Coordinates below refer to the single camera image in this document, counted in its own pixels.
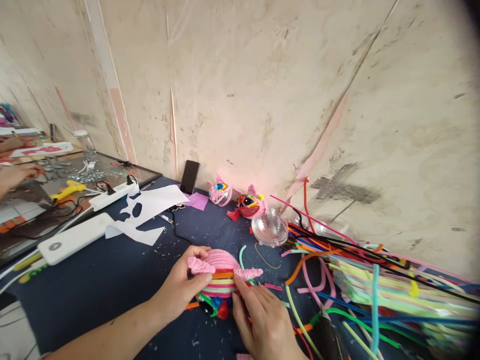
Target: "pipe cleaner animal figure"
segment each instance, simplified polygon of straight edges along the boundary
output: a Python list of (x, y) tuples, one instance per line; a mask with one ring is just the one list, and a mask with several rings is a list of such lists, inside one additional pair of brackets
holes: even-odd
[(208, 251), (205, 258), (189, 257), (187, 263), (193, 276), (212, 274), (210, 284), (198, 293), (196, 299), (202, 310), (212, 318), (216, 316), (222, 320), (228, 318), (229, 308), (232, 306), (232, 293), (237, 291), (233, 280), (234, 274), (247, 282), (264, 273), (262, 269), (242, 269), (230, 253), (220, 249)]
[(212, 203), (224, 207), (230, 202), (235, 189), (225, 183), (218, 172), (216, 173), (216, 184), (211, 181), (209, 181), (208, 184), (210, 185), (208, 195)]
[(269, 204), (262, 194), (259, 194), (254, 184), (250, 184), (246, 193), (238, 189), (233, 189), (239, 197), (236, 201), (235, 211), (228, 211), (227, 216), (236, 222), (240, 214), (247, 219), (253, 219), (255, 216), (264, 214), (269, 209)]

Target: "red feather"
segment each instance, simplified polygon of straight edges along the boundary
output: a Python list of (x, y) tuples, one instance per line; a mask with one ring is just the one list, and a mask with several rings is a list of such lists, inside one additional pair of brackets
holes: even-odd
[(232, 219), (234, 222), (237, 222), (240, 217), (240, 210), (235, 209), (235, 211), (227, 211), (226, 215)]

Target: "smartphone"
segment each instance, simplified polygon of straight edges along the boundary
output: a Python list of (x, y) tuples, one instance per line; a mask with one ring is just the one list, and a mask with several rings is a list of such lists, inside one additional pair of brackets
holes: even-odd
[(180, 190), (182, 193), (192, 195), (195, 190), (195, 183), (197, 182), (197, 175), (199, 174), (200, 164), (196, 161), (187, 160), (183, 177), (181, 178)]

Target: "pink paper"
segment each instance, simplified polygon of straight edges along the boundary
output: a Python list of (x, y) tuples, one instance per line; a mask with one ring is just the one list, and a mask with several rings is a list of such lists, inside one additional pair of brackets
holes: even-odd
[(188, 200), (190, 200), (189, 202), (185, 203), (186, 206), (191, 206), (201, 211), (205, 210), (205, 207), (209, 202), (208, 196), (202, 195), (201, 193), (198, 193), (198, 192), (194, 192), (192, 195), (183, 193), (183, 195), (185, 195), (188, 198)]

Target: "human hand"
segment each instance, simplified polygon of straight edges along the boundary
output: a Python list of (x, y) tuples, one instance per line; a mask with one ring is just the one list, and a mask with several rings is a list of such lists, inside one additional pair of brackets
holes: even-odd
[(159, 325), (162, 328), (178, 318), (192, 298), (212, 280), (211, 273), (197, 275), (189, 280), (187, 264), (187, 259), (190, 257), (206, 258), (207, 251), (211, 249), (207, 246), (190, 245), (173, 265), (161, 288), (148, 301), (153, 314), (158, 314)]
[(233, 280), (251, 317), (250, 324), (242, 300), (233, 293), (233, 317), (250, 355), (255, 360), (306, 359), (282, 302), (263, 285), (248, 287), (236, 275)]
[(0, 167), (0, 188), (5, 192), (15, 189), (24, 180), (38, 178), (44, 169), (36, 163)]

